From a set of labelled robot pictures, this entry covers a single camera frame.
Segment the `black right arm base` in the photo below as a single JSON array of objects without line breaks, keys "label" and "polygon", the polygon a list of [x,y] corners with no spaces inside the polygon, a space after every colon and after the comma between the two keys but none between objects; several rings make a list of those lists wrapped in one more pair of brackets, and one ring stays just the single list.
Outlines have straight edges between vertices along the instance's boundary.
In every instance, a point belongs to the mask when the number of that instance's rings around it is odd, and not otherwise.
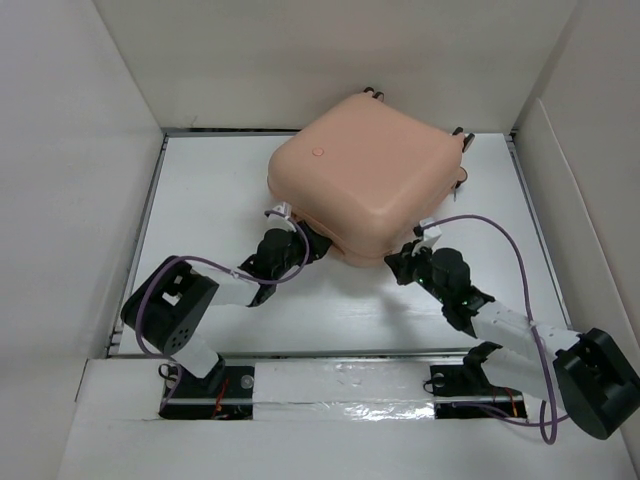
[{"label": "black right arm base", "polygon": [[423,390],[435,397],[435,418],[449,419],[527,419],[522,394],[517,390],[491,385],[481,363],[500,347],[483,342],[472,348],[460,364],[432,364]]}]

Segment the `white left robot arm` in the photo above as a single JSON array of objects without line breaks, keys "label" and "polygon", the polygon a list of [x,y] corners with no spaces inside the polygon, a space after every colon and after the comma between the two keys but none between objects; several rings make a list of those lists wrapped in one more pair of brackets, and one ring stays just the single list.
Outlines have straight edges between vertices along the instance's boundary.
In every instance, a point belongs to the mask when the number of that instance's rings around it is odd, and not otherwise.
[{"label": "white left robot arm", "polygon": [[188,372],[188,384],[201,396],[222,387],[224,361],[196,333],[213,306],[255,308],[316,260],[332,241],[306,222],[283,219],[268,229],[256,252],[230,269],[196,256],[169,256],[125,301],[121,320],[140,347],[172,360]]}]

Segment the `pink hard-shell suitcase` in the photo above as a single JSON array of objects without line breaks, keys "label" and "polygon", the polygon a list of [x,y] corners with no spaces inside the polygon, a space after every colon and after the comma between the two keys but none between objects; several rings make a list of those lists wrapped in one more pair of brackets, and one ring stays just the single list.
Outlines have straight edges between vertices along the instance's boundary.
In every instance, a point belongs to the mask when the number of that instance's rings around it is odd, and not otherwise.
[{"label": "pink hard-shell suitcase", "polygon": [[368,267],[467,180],[462,159],[474,138],[416,120],[367,87],[279,146],[267,186],[346,263]]}]

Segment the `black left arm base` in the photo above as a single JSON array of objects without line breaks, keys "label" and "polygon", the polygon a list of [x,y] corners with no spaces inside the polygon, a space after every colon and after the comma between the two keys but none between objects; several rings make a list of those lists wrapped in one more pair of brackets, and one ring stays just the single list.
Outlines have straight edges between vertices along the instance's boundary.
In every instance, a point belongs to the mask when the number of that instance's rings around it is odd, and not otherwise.
[{"label": "black left arm base", "polygon": [[162,363],[158,374],[163,380],[159,416],[165,420],[252,420],[255,367],[226,366],[213,380],[213,387],[183,371],[178,380],[178,366]]}]

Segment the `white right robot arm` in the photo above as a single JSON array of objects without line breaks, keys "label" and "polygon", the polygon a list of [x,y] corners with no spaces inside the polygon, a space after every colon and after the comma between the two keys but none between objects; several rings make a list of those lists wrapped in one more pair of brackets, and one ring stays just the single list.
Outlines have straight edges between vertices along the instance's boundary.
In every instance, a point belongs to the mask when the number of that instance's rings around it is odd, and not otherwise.
[{"label": "white right robot arm", "polygon": [[452,248],[411,242],[384,262],[398,284],[418,284],[441,303],[455,330],[479,340],[461,371],[470,391],[496,386],[535,396],[599,440],[638,411],[639,376],[607,332],[530,321],[474,286],[469,265]]}]

